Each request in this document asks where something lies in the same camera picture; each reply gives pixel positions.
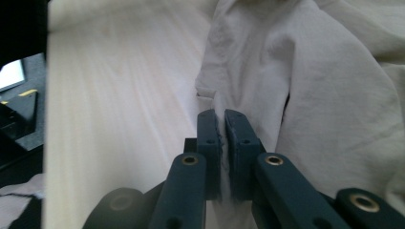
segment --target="dark object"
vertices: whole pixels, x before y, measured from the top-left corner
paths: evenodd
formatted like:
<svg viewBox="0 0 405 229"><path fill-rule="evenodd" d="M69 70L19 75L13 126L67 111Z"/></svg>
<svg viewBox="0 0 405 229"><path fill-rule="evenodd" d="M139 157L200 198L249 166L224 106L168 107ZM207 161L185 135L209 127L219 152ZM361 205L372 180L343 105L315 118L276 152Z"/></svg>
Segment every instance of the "dark object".
<svg viewBox="0 0 405 229"><path fill-rule="evenodd" d="M161 190L148 228L199 228L205 224L205 158L177 156Z"/></svg>
<svg viewBox="0 0 405 229"><path fill-rule="evenodd" d="M405 218L373 194L348 189L333 200L318 193L288 158L264 153L265 148L243 114L226 110L225 120L232 154L229 158L233 171L231 191L238 201L252 200L252 214L258 228L405 228ZM111 214L114 197L110 198L109 194L83 228L204 228L204 201L220 197L213 189L215 186L209 184L209 180L217 182L210 177L214 173L206 170L211 168L218 172L221 138L212 110L201 113L198 123L197 139L186 139L185 153L176 157L165 183L145 195L134 190L138 207L124 208L132 214ZM206 149L201 150L200 143L204 143ZM133 201L127 199L119 203L132 206Z"/></svg>
<svg viewBox="0 0 405 229"><path fill-rule="evenodd" d="M214 110L202 112L197 117L197 152L208 161L206 167L206 198L221 196L222 143L218 120Z"/></svg>
<svg viewBox="0 0 405 229"><path fill-rule="evenodd" d="M24 157L27 151L0 132L0 171Z"/></svg>
<svg viewBox="0 0 405 229"><path fill-rule="evenodd" d="M35 131L37 92L19 95L0 104L0 132L17 139Z"/></svg>
<svg viewBox="0 0 405 229"><path fill-rule="evenodd" d="M237 200L252 199L253 163L261 153L261 142L242 113L226 110L225 127L229 142L232 196Z"/></svg>
<svg viewBox="0 0 405 229"><path fill-rule="evenodd" d="M350 228L285 156L261 154L255 169L282 228Z"/></svg>
<svg viewBox="0 0 405 229"><path fill-rule="evenodd" d="M0 70L11 61L45 52L47 0L0 2Z"/></svg>
<svg viewBox="0 0 405 229"><path fill-rule="evenodd" d="M42 200L32 197L21 216L12 222L10 229L41 228Z"/></svg>
<svg viewBox="0 0 405 229"><path fill-rule="evenodd" d="M0 145L3 147L4 141L0 137ZM14 160L9 163L3 163L5 155L1 152L0 156L0 187L20 184L28 182L34 175L43 173L43 146L38 146L30 151L25 151L23 148L19 147L18 152L11 151L7 155L12 155L16 153Z"/></svg>
<svg viewBox="0 0 405 229"><path fill-rule="evenodd" d="M353 228L405 228L405 219L402 215L383 199L361 189L351 188L339 191L335 209L352 224Z"/></svg>

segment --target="light wood surface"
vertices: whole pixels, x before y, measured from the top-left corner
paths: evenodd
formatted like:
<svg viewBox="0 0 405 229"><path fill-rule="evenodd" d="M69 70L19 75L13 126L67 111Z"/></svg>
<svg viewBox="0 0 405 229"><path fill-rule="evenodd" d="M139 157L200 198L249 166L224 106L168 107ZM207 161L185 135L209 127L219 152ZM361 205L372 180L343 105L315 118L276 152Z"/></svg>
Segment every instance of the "light wood surface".
<svg viewBox="0 0 405 229"><path fill-rule="evenodd" d="M50 9L43 226L81 228L108 192L163 181L196 136L194 80L209 16L205 4L180 1Z"/></svg>

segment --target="white sheet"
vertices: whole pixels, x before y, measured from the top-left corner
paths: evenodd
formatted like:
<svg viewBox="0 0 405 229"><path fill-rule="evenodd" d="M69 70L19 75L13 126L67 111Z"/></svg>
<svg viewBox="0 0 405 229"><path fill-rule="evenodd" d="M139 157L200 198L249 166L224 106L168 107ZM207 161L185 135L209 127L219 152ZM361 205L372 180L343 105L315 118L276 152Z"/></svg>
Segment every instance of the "white sheet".
<svg viewBox="0 0 405 229"><path fill-rule="evenodd" d="M405 214L404 11L400 0L221 0L196 80L202 110L215 108L223 135L225 109L246 114L319 191L362 188ZM222 228L254 228L248 211L217 205Z"/></svg>

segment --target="wrinkled white fabric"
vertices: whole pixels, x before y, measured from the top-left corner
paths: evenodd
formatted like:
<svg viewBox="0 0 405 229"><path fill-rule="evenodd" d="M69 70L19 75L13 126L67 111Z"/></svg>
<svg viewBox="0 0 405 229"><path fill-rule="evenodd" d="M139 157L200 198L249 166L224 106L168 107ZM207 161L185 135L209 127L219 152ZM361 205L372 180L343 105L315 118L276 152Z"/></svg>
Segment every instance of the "wrinkled white fabric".
<svg viewBox="0 0 405 229"><path fill-rule="evenodd" d="M317 190L365 189L405 214L403 12L400 0L221 0L196 79L201 108L215 108L222 135L224 110L244 113ZM255 228L248 203L229 200L227 168L220 226Z"/></svg>
<svg viewBox="0 0 405 229"><path fill-rule="evenodd" d="M0 195L9 194L34 195L37 198L44 198L43 175L35 175L27 183L9 185L0 189ZM30 200L28 197L0 197L0 228L9 228L11 223L21 216Z"/></svg>

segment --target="metal screw hole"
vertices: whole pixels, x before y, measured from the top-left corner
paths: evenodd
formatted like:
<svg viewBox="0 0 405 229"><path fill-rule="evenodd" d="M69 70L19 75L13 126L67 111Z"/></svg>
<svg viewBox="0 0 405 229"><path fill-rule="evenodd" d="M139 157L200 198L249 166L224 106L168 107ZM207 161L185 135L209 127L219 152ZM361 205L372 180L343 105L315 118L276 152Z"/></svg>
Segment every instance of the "metal screw hole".
<svg viewBox="0 0 405 229"><path fill-rule="evenodd" d="M195 165L199 162L199 160L194 156L186 156L181 162L185 165Z"/></svg>
<svg viewBox="0 0 405 229"><path fill-rule="evenodd" d="M267 162L267 164L270 164L270 165L282 165L284 163L284 161L277 156L266 157L266 162Z"/></svg>
<svg viewBox="0 0 405 229"><path fill-rule="evenodd" d="M378 203L365 195L351 194L350 200L354 206L356 206L357 208L359 208L363 211L370 212L370 213L376 213L379 211Z"/></svg>

